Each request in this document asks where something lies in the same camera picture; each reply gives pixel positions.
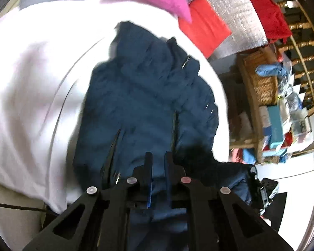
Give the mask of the light blue cloth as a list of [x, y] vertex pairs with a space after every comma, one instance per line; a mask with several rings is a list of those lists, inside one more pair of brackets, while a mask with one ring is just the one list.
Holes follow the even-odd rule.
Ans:
[[278, 79], [289, 78], [291, 76], [290, 69], [279, 62], [259, 65], [255, 73], [260, 77], [277, 77]]

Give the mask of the white bed sheet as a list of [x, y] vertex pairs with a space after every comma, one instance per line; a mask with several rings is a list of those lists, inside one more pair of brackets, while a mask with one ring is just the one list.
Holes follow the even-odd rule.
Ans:
[[226, 161], [229, 124], [222, 84], [165, 10], [134, 1], [44, 2], [0, 18], [0, 184], [61, 212], [78, 191], [67, 186], [69, 140], [93, 68], [109, 58], [119, 22], [176, 38], [199, 61], [218, 106], [213, 155]]

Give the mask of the silver foil insulation sheet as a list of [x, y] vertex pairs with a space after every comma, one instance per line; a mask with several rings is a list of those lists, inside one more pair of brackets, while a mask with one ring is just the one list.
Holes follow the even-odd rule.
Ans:
[[268, 44], [263, 25], [250, 0], [207, 1], [231, 30], [231, 35], [219, 44], [209, 59], [221, 59]]

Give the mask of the red pillow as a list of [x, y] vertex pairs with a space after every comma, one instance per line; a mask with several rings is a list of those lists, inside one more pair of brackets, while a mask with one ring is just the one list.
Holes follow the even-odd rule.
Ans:
[[189, 4], [192, 22], [179, 19], [180, 30], [209, 58], [232, 35], [231, 29], [214, 11], [207, 0], [193, 0]]

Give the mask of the red hanging garment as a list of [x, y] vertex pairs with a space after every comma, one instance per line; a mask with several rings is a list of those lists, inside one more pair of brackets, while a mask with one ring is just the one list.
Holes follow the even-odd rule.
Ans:
[[292, 36], [281, 9], [273, 0], [250, 0], [263, 26], [270, 43], [282, 40], [283, 43]]

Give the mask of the teal box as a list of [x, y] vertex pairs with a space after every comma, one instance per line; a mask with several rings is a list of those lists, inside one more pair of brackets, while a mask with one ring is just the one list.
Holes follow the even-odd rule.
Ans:
[[271, 123], [269, 148], [272, 150], [282, 146], [285, 136], [283, 133], [282, 118], [278, 105], [269, 106], [268, 113]]

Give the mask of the navy blue puffer jacket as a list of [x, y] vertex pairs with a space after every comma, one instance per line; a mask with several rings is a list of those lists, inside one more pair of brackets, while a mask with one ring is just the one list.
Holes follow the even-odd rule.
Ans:
[[87, 96], [73, 169], [82, 188], [100, 186], [113, 141], [111, 178], [129, 177], [152, 153], [152, 202], [130, 217], [129, 250], [187, 250], [185, 209], [167, 202], [164, 155], [187, 176], [214, 188], [228, 187], [250, 203], [250, 166], [221, 163], [212, 147], [219, 125], [210, 86], [199, 62], [174, 38], [163, 40], [131, 22], [118, 25], [113, 57], [95, 67]]

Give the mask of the wicker basket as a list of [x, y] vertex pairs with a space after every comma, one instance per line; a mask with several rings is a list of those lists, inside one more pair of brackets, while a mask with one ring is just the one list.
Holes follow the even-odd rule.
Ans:
[[239, 68], [245, 71], [250, 80], [260, 106], [276, 105], [278, 98], [285, 93], [288, 78], [260, 77], [255, 73], [255, 70], [259, 65], [275, 62], [282, 63], [289, 69], [284, 60], [279, 60], [276, 52], [270, 46], [258, 48], [251, 53], [238, 54], [237, 59]]

